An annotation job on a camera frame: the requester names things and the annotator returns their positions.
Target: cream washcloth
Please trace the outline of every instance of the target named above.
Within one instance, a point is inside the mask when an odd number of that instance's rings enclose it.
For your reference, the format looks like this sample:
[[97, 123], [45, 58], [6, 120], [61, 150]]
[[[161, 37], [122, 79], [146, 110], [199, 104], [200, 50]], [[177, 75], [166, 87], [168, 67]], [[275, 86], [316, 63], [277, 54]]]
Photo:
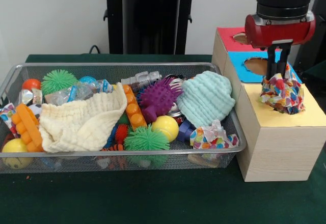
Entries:
[[121, 83], [112, 93], [94, 94], [85, 101], [43, 104], [39, 127], [43, 149], [49, 153], [101, 150], [126, 106]]

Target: wire mesh basket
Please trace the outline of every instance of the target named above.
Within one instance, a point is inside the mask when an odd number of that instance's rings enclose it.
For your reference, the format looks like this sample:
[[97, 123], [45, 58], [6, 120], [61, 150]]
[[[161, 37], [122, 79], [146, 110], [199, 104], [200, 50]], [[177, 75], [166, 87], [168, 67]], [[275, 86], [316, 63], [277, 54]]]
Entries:
[[[22, 64], [11, 69], [0, 87], [2, 106], [8, 101], [14, 104], [23, 82], [29, 78], [42, 80], [55, 69], [65, 69], [77, 78], [92, 76], [98, 80], [107, 79], [117, 83], [122, 78], [134, 76], [143, 71], [159, 71], [162, 76], [182, 74], [193, 77], [206, 70], [219, 73], [211, 63], [37, 63]], [[0, 153], [0, 173], [45, 173], [119, 171], [143, 169], [200, 169], [225, 168], [237, 152], [246, 145], [238, 118], [234, 110], [222, 121], [227, 134], [237, 134], [239, 147], [230, 149], [192, 149], [189, 143], [173, 141], [169, 150], [160, 151], [100, 151], [71, 153]], [[0, 145], [10, 133], [3, 121], [0, 122]]]

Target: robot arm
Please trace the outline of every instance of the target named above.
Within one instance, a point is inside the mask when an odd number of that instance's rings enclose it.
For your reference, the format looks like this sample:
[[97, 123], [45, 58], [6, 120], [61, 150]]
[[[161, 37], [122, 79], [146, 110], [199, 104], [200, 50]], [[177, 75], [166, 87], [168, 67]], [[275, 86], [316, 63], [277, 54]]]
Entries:
[[[291, 45], [304, 44], [315, 32], [315, 17], [308, 11], [310, 0], [257, 0], [256, 14], [248, 15], [245, 30], [254, 48], [268, 53], [267, 79], [284, 76]], [[282, 49], [275, 62], [275, 49]]]

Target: shape sorter box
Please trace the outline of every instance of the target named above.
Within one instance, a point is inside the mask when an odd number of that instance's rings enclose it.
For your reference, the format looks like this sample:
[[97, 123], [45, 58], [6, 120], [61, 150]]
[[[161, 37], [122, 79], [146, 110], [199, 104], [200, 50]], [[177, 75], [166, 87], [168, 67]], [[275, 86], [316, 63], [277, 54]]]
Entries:
[[237, 154], [242, 176], [246, 182], [307, 180], [326, 140], [326, 116], [305, 85], [306, 111], [297, 115], [281, 114], [258, 101], [262, 76], [243, 63], [267, 54], [235, 42], [232, 37], [243, 31], [218, 29], [212, 58], [232, 83], [235, 110], [247, 139], [247, 148]]

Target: yellow ball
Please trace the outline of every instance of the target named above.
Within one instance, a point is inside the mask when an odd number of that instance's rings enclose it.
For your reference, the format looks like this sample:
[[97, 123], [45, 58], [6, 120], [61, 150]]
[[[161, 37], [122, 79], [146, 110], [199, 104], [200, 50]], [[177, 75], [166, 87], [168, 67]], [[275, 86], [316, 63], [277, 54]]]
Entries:
[[176, 139], [179, 133], [179, 125], [171, 116], [159, 116], [157, 120], [152, 123], [152, 130], [156, 129], [167, 136], [169, 142]]
[[[3, 153], [24, 153], [28, 152], [24, 142], [20, 139], [12, 139], [4, 145]], [[33, 158], [2, 158], [6, 166], [11, 169], [22, 169], [28, 166]]]

